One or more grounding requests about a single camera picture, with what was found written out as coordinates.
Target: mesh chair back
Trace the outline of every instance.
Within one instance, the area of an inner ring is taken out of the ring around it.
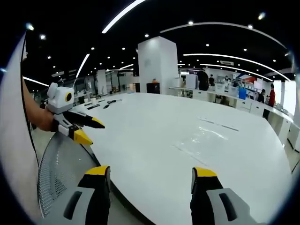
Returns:
[[[57,132],[43,154],[37,181],[37,192],[43,217],[53,202],[68,188],[76,187],[85,172],[97,166],[83,146]]]

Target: office floor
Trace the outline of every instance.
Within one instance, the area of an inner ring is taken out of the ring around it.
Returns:
[[[43,153],[53,135],[54,133],[52,132],[45,132],[38,128],[32,131],[32,138],[39,161],[41,160]],[[292,171],[300,160],[300,154],[292,149],[288,141],[285,143],[285,152],[289,161],[290,169]],[[108,224],[142,225],[143,223],[135,218],[113,195],[113,193],[111,193],[111,207]]]

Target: person in red shirt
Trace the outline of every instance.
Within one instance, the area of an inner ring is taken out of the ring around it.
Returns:
[[[269,99],[269,106],[274,107],[275,104],[275,91],[274,91],[274,85],[271,84],[271,92],[270,92],[270,99]]]
[[[269,98],[268,105],[271,106],[271,107],[274,107],[274,104],[275,104],[275,91],[274,91],[274,85],[271,84],[271,91],[270,91],[270,98]],[[263,111],[263,115],[262,116],[264,118],[266,118],[266,120],[268,120],[269,113],[270,113],[270,111],[265,109]]]

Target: white table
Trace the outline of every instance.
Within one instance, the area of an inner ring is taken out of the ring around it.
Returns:
[[[284,148],[263,118],[183,97],[135,93],[105,99],[122,101],[84,112],[106,129],[83,129],[99,162],[111,166],[116,187],[157,225],[192,224],[194,166],[215,171],[257,222],[269,222],[291,188]]]

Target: white pillar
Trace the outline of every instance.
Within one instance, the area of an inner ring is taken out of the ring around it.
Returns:
[[[97,87],[99,95],[107,95],[105,70],[97,71]]]
[[[147,92],[147,83],[156,79],[160,93],[170,93],[174,78],[178,77],[177,46],[163,37],[154,37],[138,45],[141,92]]]

